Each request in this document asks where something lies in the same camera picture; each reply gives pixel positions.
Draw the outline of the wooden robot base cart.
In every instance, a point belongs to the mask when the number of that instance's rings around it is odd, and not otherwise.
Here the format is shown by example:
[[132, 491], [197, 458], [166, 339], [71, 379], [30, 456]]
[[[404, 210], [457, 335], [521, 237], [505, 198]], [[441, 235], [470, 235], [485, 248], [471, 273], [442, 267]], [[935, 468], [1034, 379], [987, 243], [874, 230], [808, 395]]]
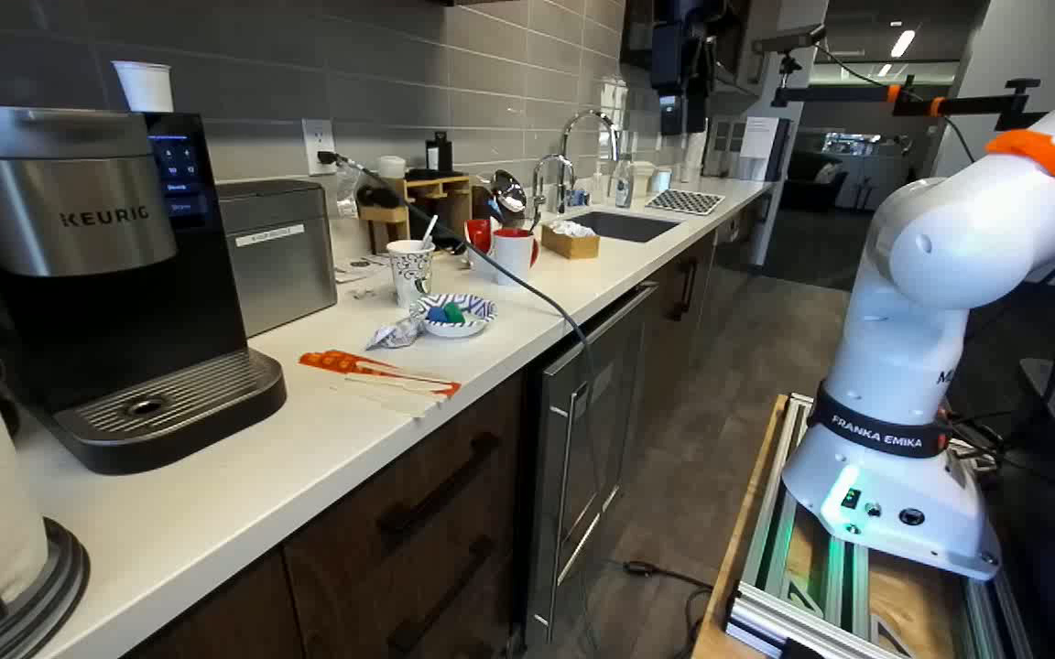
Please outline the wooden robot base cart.
[[781, 487], [808, 400], [775, 395], [692, 659], [1034, 659], [1002, 580], [969, 581], [831, 537]]

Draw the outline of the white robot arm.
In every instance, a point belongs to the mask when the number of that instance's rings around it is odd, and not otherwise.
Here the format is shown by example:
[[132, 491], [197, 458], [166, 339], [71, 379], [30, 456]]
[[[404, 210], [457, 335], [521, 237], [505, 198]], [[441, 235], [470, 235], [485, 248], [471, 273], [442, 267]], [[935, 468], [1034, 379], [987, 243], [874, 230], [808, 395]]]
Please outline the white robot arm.
[[1055, 264], [1055, 112], [872, 218], [844, 340], [784, 487], [844, 541], [990, 581], [999, 541], [936, 432], [968, 317]]

